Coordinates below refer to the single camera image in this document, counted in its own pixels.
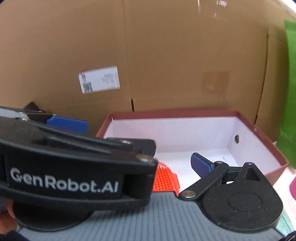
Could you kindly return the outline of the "left human hand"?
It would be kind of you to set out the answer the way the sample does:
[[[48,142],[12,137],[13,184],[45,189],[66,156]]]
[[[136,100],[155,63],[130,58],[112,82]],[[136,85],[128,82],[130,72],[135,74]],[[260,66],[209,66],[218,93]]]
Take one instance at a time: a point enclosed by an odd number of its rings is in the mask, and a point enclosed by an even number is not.
[[[6,206],[6,211],[1,213],[1,234],[6,234],[17,229],[18,223],[13,213],[13,201]]]

